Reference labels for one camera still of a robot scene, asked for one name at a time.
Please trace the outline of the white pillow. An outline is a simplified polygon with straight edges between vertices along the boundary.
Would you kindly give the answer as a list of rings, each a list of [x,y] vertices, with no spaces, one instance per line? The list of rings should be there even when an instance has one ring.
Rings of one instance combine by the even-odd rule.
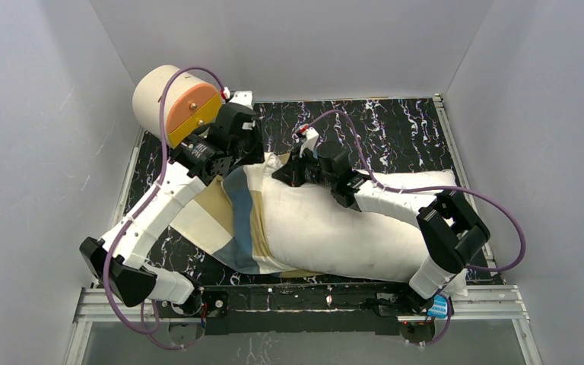
[[[264,237],[271,257],[286,268],[348,278],[407,283],[427,258],[417,211],[434,192],[402,194],[400,218],[345,208],[322,186],[290,187],[273,179],[287,156],[265,154],[261,186]]]

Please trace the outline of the blue beige white pillowcase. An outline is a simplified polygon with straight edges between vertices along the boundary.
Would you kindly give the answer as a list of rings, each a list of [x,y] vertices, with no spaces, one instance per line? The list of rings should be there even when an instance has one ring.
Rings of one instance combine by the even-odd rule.
[[[178,213],[170,227],[242,274],[301,278],[315,273],[277,261],[266,238],[262,182],[289,158],[265,153],[263,163],[217,176]]]

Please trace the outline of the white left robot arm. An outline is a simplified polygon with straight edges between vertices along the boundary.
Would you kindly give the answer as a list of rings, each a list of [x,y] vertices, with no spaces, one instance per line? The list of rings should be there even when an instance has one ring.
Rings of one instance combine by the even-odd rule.
[[[252,106],[228,102],[215,120],[169,149],[161,177],[111,230],[79,247],[111,300],[127,307],[146,300],[183,305],[195,291],[189,277],[147,263],[174,218],[216,177],[264,160],[262,131]]]

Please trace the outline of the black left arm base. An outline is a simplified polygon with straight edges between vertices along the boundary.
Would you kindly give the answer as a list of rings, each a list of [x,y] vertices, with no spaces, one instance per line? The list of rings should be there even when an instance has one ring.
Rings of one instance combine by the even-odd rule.
[[[157,313],[167,323],[167,333],[172,342],[189,344],[205,335],[211,319],[227,316],[228,293],[197,287],[184,304],[159,301]]]

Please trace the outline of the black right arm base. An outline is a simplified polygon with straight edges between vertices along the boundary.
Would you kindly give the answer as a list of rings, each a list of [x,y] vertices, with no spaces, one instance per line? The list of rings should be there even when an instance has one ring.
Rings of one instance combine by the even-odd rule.
[[[427,309],[433,297],[441,294],[449,298],[449,315],[445,319],[432,319]],[[420,348],[437,343],[448,331],[455,314],[450,295],[440,289],[427,299],[417,294],[408,284],[381,287],[372,297],[359,304],[360,309],[370,310],[383,318],[394,317],[399,321],[400,336],[406,344]]]

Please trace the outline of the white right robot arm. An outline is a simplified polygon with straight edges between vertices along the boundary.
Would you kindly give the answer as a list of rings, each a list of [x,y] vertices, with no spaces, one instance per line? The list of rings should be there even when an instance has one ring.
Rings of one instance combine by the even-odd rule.
[[[414,310],[440,294],[490,239],[489,229],[458,187],[435,188],[427,203],[413,207],[407,189],[382,187],[372,173],[355,170],[342,152],[295,151],[272,177],[291,187],[324,186],[345,208],[382,214],[419,229],[428,256],[409,281]]]

